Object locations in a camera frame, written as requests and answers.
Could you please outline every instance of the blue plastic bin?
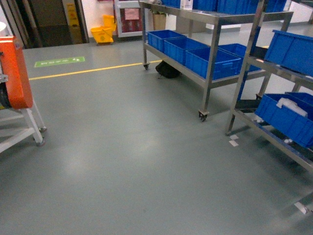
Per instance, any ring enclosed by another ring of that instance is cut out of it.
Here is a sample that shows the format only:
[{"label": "blue plastic bin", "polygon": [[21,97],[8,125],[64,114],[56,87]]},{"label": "blue plastic bin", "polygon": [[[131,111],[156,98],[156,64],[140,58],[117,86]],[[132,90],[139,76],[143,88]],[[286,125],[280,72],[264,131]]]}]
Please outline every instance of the blue plastic bin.
[{"label": "blue plastic bin", "polygon": [[[269,0],[266,12],[284,10],[287,0]],[[219,0],[218,12],[241,15],[255,14],[259,0]]]},{"label": "blue plastic bin", "polygon": [[185,65],[186,50],[209,47],[190,38],[177,38],[164,41],[164,54]]},{"label": "blue plastic bin", "polygon": [[313,38],[278,30],[273,32],[275,35],[265,59],[313,76]]},{"label": "blue plastic bin", "polygon": [[247,0],[219,0],[217,11],[232,15],[241,15],[246,13]]},{"label": "blue plastic bin", "polygon": [[313,95],[302,92],[286,92],[286,94],[292,95],[303,102],[313,105]]},{"label": "blue plastic bin", "polygon": [[[227,51],[227,52],[229,52],[231,54],[239,56],[242,59],[242,62],[244,60],[244,56],[245,56],[245,53],[246,53],[246,46],[244,46],[244,45],[241,45],[241,44],[238,44],[238,43],[228,44],[228,45],[221,45],[221,46],[219,46],[219,49],[225,50],[225,51]],[[249,72],[257,71],[257,70],[260,70],[260,68],[255,67],[254,65],[251,65],[250,69],[249,69]]]},{"label": "blue plastic bin", "polygon": [[[308,112],[308,117],[303,117],[291,109],[276,104],[280,98],[288,98]],[[302,147],[313,145],[313,104],[309,104],[289,94],[265,94],[255,112],[264,121],[272,125],[284,135],[291,138]]]},{"label": "blue plastic bin", "polygon": [[202,11],[217,11],[217,0],[194,0],[193,9]]},{"label": "blue plastic bin", "polygon": [[180,8],[180,0],[162,0],[163,5]]},{"label": "blue plastic bin", "polygon": [[[287,0],[269,0],[266,12],[281,12]],[[255,14],[259,0],[247,0],[246,14]]]},{"label": "blue plastic bin", "polygon": [[148,32],[148,44],[164,52],[164,40],[172,38],[185,38],[186,36],[170,31],[170,30],[159,30]]},{"label": "blue plastic bin", "polygon": [[[188,50],[186,52],[186,67],[206,78],[210,47]],[[218,49],[213,80],[238,75],[241,58]]]}]

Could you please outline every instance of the metal shelving cart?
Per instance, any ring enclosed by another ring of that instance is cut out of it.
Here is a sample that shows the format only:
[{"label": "metal shelving cart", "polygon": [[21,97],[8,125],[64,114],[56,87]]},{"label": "metal shelving cart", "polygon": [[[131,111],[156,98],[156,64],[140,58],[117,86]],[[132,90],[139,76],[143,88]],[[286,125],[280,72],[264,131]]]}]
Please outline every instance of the metal shelving cart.
[{"label": "metal shelving cart", "polygon": [[249,117],[247,113],[254,113],[260,103],[260,100],[241,100],[245,81],[247,80],[247,71],[250,65],[255,65],[259,68],[262,68],[266,72],[269,72],[270,74],[276,74],[279,77],[295,83],[292,90],[293,92],[298,92],[300,87],[302,86],[313,90],[312,78],[301,73],[297,73],[289,69],[283,68],[277,64],[267,62],[255,54],[255,45],[258,40],[258,34],[263,23],[262,18],[264,16],[267,2],[268,0],[259,0],[258,10],[252,26],[246,55],[243,61],[243,66],[239,76],[225,131],[227,135],[231,133],[235,117],[238,117],[241,121],[245,122],[249,127],[255,130],[259,135],[263,136],[265,139],[267,139],[269,142],[271,142],[277,148],[287,154],[290,158],[303,166],[306,170],[313,172],[313,162],[307,158],[307,154],[305,153],[305,151],[309,153],[309,151],[311,150],[304,148],[296,149],[286,144],[284,140],[277,137],[262,124],[258,123],[254,119],[251,119],[251,117]]},{"label": "metal shelving cart", "polygon": [[[217,55],[217,49],[219,45],[220,40],[220,34],[221,34],[221,27],[222,25],[232,25],[232,24],[245,24],[245,23],[252,23],[254,19],[254,14],[247,14],[247,15],[228,15],[218,12],[205,12],[205,11],[199,11],[199,10],[183,10],[178,8],[172,8],[164,5],[156,5],[151,4],[148,2],[139,2],[141,7],[141,14],[142,14],[142,25],[143,25],[143,31],[142,31],[142,40],[143,40],[143,66],[145,69],[148,69],[149,63],[147,62],[147,50],[161,58],[166,63],[170,64],[177,70],[179,70],[181,73],[185,74],[187,77],[189,77],[191,80],[196,82],[198,85],[200,85],[203,88],[203,99],[201,103],[201,107],[199,109],[199,118],[201,121],[205,121],[207,118],[207,115],[209,114],[207,110],[209,97],[210,97],[210,91],[212,88],[225,86],[229,84],[236,83],[238,81],[238,76],[232,76],[232,77],[226,77],[223,79],[213,80],[213,71],[216,61],[216,55]],[[147,36],[146,36],[146,24],[145,24],[145,9],[152,9],[156,11],[162,11],[166,12],[171,15],[180,16],[183,18],[187,18],[190,20],[189,24],[189,33],[188,37],[192,37],[192,27],[193,27],[193,21],[199,21],[206,24],[212,24],[214,25],[213,29],[213,35],[212,35],[212,41],[211,41],[211,53],[209,57],[209,63],[208,63],[208,70],[206,79],[203,79],[201,76],[197,75],[196,73],[189,70],[187,67],[181,65],[177,61],[171,59],[164,53],[158,51],[154,47],[147,44]],[[266,13],[264,14],[263,21],[269,22],[269,21],[281,21],[283,20],[283,25],[281,30],[286,31],[288,29],[290,20],[292,18],[292,12],[276,12],[276,13]],[[264,93],[263,88],[266,87],[270,73],[264,70],[250,72],[246,79],[254,79],[258,77],[264,77],[263,86],[261,87],[259,95],[262,95]]]}]

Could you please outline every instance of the black bag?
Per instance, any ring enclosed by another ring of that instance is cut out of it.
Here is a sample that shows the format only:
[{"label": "black bag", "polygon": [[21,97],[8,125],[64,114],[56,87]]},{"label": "black bag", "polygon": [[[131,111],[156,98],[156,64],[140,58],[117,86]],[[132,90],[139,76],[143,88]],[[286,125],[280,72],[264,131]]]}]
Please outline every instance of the black bag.
[{"label": "black bag", "polygon": [[175,78],[180,75],[180,72],[177,69],[170,66],[163,60],[156,66],[156,71],[166,78]]}]

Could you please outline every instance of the doorway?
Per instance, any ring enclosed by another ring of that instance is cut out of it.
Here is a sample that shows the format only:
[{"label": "doorway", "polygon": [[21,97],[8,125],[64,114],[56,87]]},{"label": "doorway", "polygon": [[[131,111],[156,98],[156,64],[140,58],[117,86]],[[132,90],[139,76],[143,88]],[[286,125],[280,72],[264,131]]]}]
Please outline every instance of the doorway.
[{"label": "doorway", "polygon": [[2,4],[4,11],[13,16],[10,24],[17,25],[26,48],[82,44],[89,40],[81,0],[1,2],[7,2],[8,9]]}]

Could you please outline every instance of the yellow floor line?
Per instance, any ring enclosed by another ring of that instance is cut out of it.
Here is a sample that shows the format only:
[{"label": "yellow floor line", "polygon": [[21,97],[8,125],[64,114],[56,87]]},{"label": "yellow floor line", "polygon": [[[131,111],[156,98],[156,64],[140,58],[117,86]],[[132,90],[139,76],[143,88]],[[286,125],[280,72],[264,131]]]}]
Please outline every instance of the yellow floor line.
[{"label": "yellow floor line", "polygon": [[[161,60],[154,60],[154,61],[151,61],[150,63],[158,63],[158,62],[161,62]],[[49,75],[49,76],[42,76],[42,77],[33,77],[33,78],[30,78],[29,80],[33,81],[33,80],[39,80],[39,79],[46,79],[46,78],[53,78],[53,77],[75,75],[75,74],[86,73],[86,72],[97,72],[97,71],[102,71],[102,70],[119,69],[119,68],[130,67],[130,66],[137,66],[137,65],[142,65],[142,63],[128,64],[128,65],[118,65],[118,66],[112,66],[112,67],[106,67],[106,68],[100,68],[100,69],[83,70],[83,71],[78,71],[78,72],[67,72],[67,73],[61,73],[61,74],[55,74],[55,75]]]}]

